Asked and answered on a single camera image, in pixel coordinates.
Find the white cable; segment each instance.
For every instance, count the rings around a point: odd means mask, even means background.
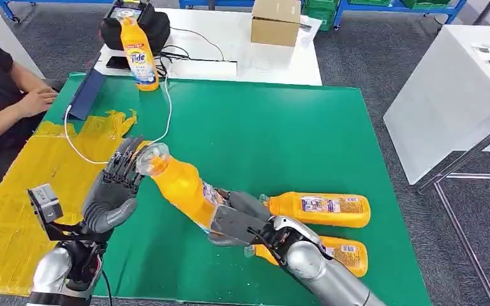
[[[149,143],[149,145],[154,144],[161,140],[162,138],[166,137],[166,134],[168,134],[168,130],[170,129],[170,119],[172,119],[172,98],[170,97],[170,93],[168,92],[168,79],[170,78],[170,70],[166,74],[166,78],[164,79],[164,90],[166,92],[166,97],[168,97],[168,103],[170,103],[170,110],[168,111],[168,120],[166,121],[166,130],[164,131],[164,134],[160,136],[159,138],[153,140],[152,142]]]
[[[152,142],[150,142],[149,145],[150,144],[153,144],[155,142],[158,142],[162,138],[166,137],[166,135],[168,134],[168,130],[170,129],[170,119],[172,119],[172,98],[170,97],[170,93],[168,92],[168,79],[169,79],[168,76],[169,76],[169,74],[170,74],[170,72],[167,73],[166,79],[164,80],[164,89],[165,89],[165,92],[166,92],[166,97],[168,97],[168,102],[170,103],[170,111],[168,112],[168,120],[166,121],[166,130],[164,131],[164,134],[162,134],[162,136],[160,136],[159,138],[157,138],[157,139],[153,140]],[[72,141],[70,140],[70,137],[68,136],[68,132],[66,130],[66,119],[68,118],[68,113],[70,112],[70,109],[71,108],[72,108],[72,105],[69,105],[66,108],[66,112],[64,113],[64,135],[66,137],[66,140],[70,144],[70,147],[72,147],[72,149],[74,149],[74,151],[76,151],[76,153],[81,158],[83,158],[85,161],[87,161],[88,163],[91,163],[91,164],[107,164],[108,163],[107,161],[92,161],[92,160],[90,160],[89,158],[83,156],[80,153],[80,151],[78,151],[78,149],[76,149],[76,147],[74,147],[74,144],[72,144]]]
[[[76,153],[78,153],[78,155],[83,158],[85,161],[87,161],[88,163],[92,163],[92,164],[107,164],[108,162],[107,161],[92,161],[90,160],[89,158],[83,156],[80,151],[78,151],[78,149],[76,149],[76,147],[74,147],[74,144],[72,144],[72,141],[70,140],[70,137],[68,136],[68,132],[66,131],[66,119],[68,118],[68,113],[70,112],[70,109],[72,108],[72,104],[69,105],[67,108],[66,108],[66,112],[64,113],[64,136],[66,137],[66,140],[68,140],[68,143],[70,144],[70,146],[74,149],[74,151],[76,151]]]

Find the black bag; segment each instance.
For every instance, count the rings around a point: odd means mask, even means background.
[[[116,19],[109,17],[112,11],[104,18],[104,22],[100,27],[100,33],[108,48],[112,50],[123,50],[123,44],[121,43],[121,24]],[[153,54],[159,52],[170,36],[170,19],[168,19],[168,15],[161,11],[155,11],[153,5],[147,3],[142,14],[138,17],[138,25],[144,30],[147,40],[149,40],[151,52]]]

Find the bottle cap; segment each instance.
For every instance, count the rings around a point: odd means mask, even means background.
[[[243,254],[245,254],[245,257],[247,258],[253,257],[256,254],[256,247],[254,245],[247,245],[243,249]]]
[[[157,175],[166,169],[169,159],[168,146],[161,142],[153,143],[138,156],[136,168],[141,175]]]
[[[136,19],[134,18],[134,11],[133,10],[120,10],[117,12],[117,15],[115,16],[117,21],[119,21],[121,24],[135,24]]]
[[[265,194],[261,194],[258,199],[269,210],[271,214],[273,215],[279,214],[279,204],[277,202],[270,203],[269,197]]]

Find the clear bottle cap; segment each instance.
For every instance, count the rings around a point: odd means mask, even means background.
[[[138,156],[136,161],[137,171],[141,175],[157,175],[168,166],[169,158],[170,151],[166,144],[161,142],[150,144]]]
[[[119,21],[122,24],[124,22],[127,22],[127,24],[135,24],[136,23],[134,11],[129,10],[129,9],[119,10],[117,12],[117,15],[115,16],[115,18],[117,19],[117,21]]]
[[[260,200],[260,202],[262,202],[262,204],[264,206],[267,206],[268,202],[269,202],[269,197],[265,194],[261,194],[260,197],[258,198]]]
[[[254,245],[247,245],[243,249],[243,254],[245,254],[245,257],[250,258],[256,254],[255,250],[256,250],[256,247]]]

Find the robotic arm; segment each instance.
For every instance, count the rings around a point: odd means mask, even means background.
[[[279,267],[325,306],[385,306],[342,263],[326,253],[320,237],[305,224],[269,215],[256,198],[218,189],[228,206],[217,207],[209,235],[216,245],[263,244]]]
[[[102,271],[102,257],[114,228],[136,209],[143,178],[136,172],[141,138],[127,138],[91,186],[76,225],[56,223],[63,211],[49,184],[27,190],[34,213],[51,241],[58,241],[38,263],[27,306],[88,306]]]
[[[83,220],[70,226],[59,200],[46,184],[29,189],[34,213],[48,237],[58,241],[42,258],[33,277],[28,306],[88,306],[103,275],[102,257],[115,227],[136,209],[143,176],[135,154],[141,138],[127,138],[93,183],[82,207]],[[218,189],[228,205],[219,205],[208,239],[218,246],[263,244],[279,267],[326,306],[385,306],[346,267],[330,257],[320,237],[303,223],[269,211],[247,193]]]

